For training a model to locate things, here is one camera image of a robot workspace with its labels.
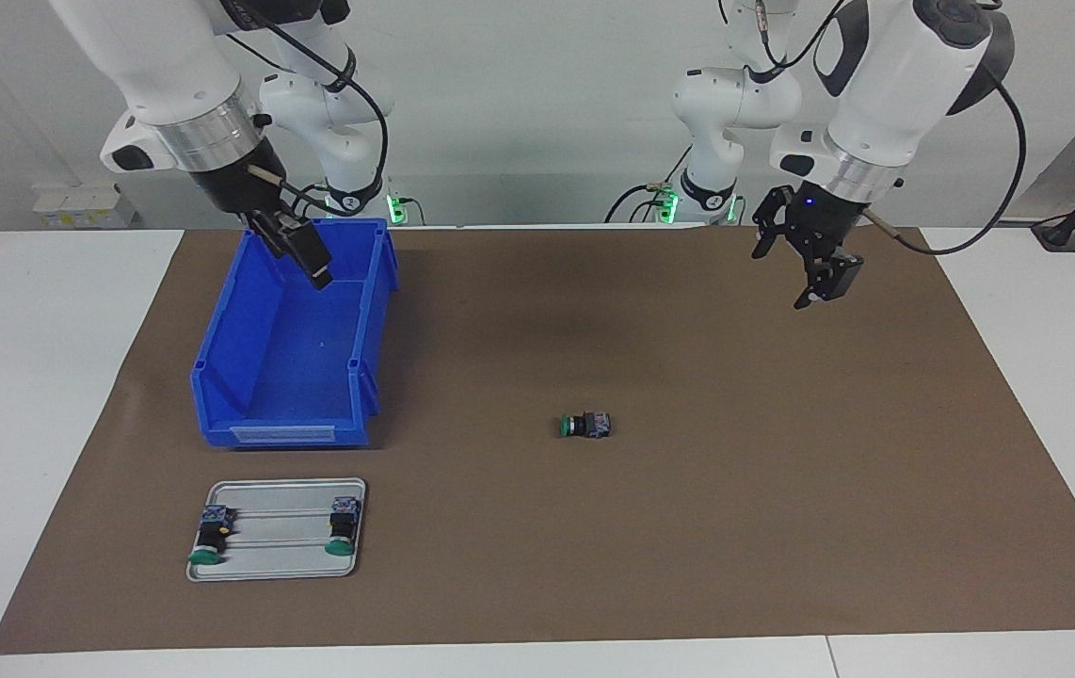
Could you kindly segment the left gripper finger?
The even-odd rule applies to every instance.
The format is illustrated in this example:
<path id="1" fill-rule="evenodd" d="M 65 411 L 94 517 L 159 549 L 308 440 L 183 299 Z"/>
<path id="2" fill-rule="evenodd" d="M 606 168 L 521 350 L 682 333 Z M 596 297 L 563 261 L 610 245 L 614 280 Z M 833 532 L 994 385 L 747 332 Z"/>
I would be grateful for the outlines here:
<path id="1" fill-rule="evenodd" d="M 806 286 L 793 303 L 796 311 L 809 308 L 813 303 L 830 303 L 846 295 L 865 259 L 859 254 L 836 248 L 828 257 L 808 256 L 803 258 Z"/>
<path id="2" fill-rule="evenodd" d="M 751 253 L 752 259 L 765 257 L 776 240 L 784 235 L 784 223 L 779 223 L 776 218 L 782 210 L 790 206 L 793 197 L 792 186 L 771 188 L 757 210 L 752 211 L 752 223 L 757 228 L 757 244 Z"/>

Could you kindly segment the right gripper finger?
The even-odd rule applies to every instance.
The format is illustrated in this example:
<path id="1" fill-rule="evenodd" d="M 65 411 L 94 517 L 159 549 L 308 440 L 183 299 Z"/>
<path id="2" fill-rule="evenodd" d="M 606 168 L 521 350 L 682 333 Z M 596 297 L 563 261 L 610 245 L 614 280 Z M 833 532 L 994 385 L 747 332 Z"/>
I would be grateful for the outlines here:
<path id="1" fill-rule="evenodd" d="M 332 282 L 329 271 L 331 254 L 312 219 L 278 218 L 276 234 L 280 248 L 309 276 L 313 288 L 322 289 Z"/>
<path id="2" fill-rule="evenodd" d="M 266 212 L 264 210 L 249 211 L 250 232 L 261 239 L 266 245 L 267 253 L 270 253 L 275 259 L 281 259 L 285 254 L 280 241 L 278 227 L 280 221 L 274 212 Z"/>

